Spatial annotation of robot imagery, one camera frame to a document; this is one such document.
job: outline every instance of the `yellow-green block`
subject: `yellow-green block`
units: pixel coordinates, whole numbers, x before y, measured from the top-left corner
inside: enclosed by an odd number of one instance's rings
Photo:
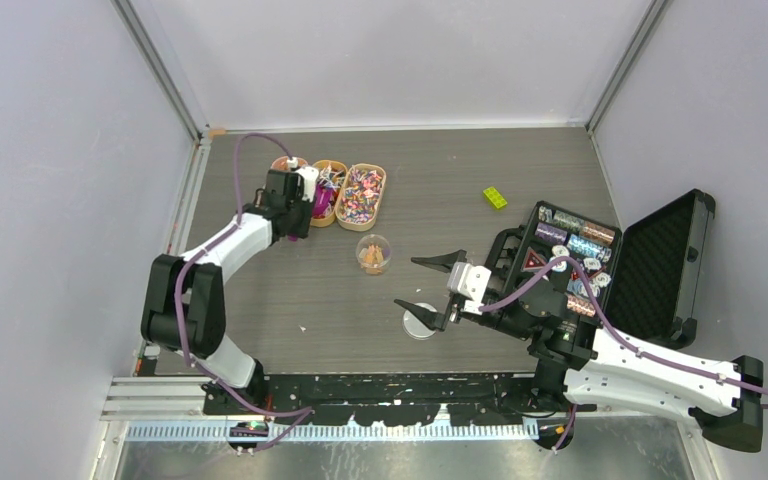
[[[484,198],[486,198],[487,201],[490,202],[490,205],[493,205],[493,208],[496,210],[501,210],[508,204],[508,201],[505,200],[505,197],[503,197],[498,190],[496,190],[496,187],[490,187],[484,190]]]

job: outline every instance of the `white wall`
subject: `white wall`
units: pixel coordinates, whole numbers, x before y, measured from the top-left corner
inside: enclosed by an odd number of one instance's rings
[[[691,350],[756,356],[768,386],[768,2],[675,0],[597,140],[626,225],[692,187],[717,199]],[[763,448],[718,455],[768,478],[768,412]]]
[[[192,109],[261,129],[584,122],[649,1],[135,3]]]
[[[0,1],[0,479],[85,475],[190,148],[109,0]]]

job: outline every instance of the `gray table surface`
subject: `gray table surface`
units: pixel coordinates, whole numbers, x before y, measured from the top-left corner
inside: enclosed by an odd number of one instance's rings
[[[381,276],[364,274],[355,247],[364,233],[336,223],[303,241],[260,253],[226,285],[227,334],[270,373],[530,371],[526,345],[468,321],[427,340],[402,328],[394,298],[446,306],[446,276],[410,263],[460,248],[483,263],[495,235],[519,225],[547,200],[616,224],[596,154],[581,128],[291,133],[277,136],[296,156],[347,165],[372,163],[388,174],[378,222],[393,249]],[[212,145],[188,245],[230,221],[232,156],[237,137]],[[245,201],[263,184],[274,145],[244,142]],[[482,190],[495,186],[508,206],[495,211]],[[162,355],[158,373],[183,371]]]

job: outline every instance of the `metal floor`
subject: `metal floor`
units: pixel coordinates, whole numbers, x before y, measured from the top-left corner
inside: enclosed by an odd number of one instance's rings
[[[117,479],[693,478],[669,420],[582,418],[576,427],[557,456],[531,441],[283,443],[253,457],[221,443],[126,442]]]
[[[446,276],[410,263],[463,248],[483,263],[495,235],[547,200],[616,224],[608,188],[583,128],[293,133],[278,137],[294,155],[347,165],[372,163],[388,174],[378,222],[369,233],[393,248],[387,273],[358,268],[364,233],[336,223],[308,239],[281,241],[226,285],[228,335],[271,373],[529,371],[536,362],[518,340],[465,321],[428,340],[402,329],[394,298],[446,305]],[[213,141],[188,245],[227,225],[235,209],[235,135]],[[280,150],[247,140],[243,195],[253,198]],[[508,206],[495,211],[482,190],[495,186]],[[160,374],[183,371],[164,354]]]

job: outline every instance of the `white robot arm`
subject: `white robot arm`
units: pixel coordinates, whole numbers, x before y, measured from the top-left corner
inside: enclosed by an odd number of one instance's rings
[[[580,310],[571,309],[568,294],[554,290],[545,278],[535,279],[522,297],[491,312],[487,304],[499,300],[488,287],[492,271],[468,263],[463,250],[412,261],[449,273],[449,305],[445,312],[436,313],[402,300],[396,303],[431,330],[445,330],[466,318],[531,340],[528,352],[538,358],[538,365],[530,402],[541,410],[610,405],[698,424],[705,438],[727,448],[760,450],[760,395],[735,383],[761,387],[761,361],[748,356],[732,362],[694,357],[614,330],[637,350],[632,351],[592,313],[580,315]],[[652,361],[652,356],[664,362]],[[695,367],[714,378],[666,364]]]
[[[257,396],[262,366],[225,335],[224,285],[257,253],[284,236],[305,238],[310,227],[318,172],[296,167],[270,170],[266,184],[245,213],[180,257],[160,255],[152,264],[141,332],[146,341],[181,352],[173,287],[184,264],[197,257],[187,273],[185,305],[188,341],[195,361],[233,388]]]

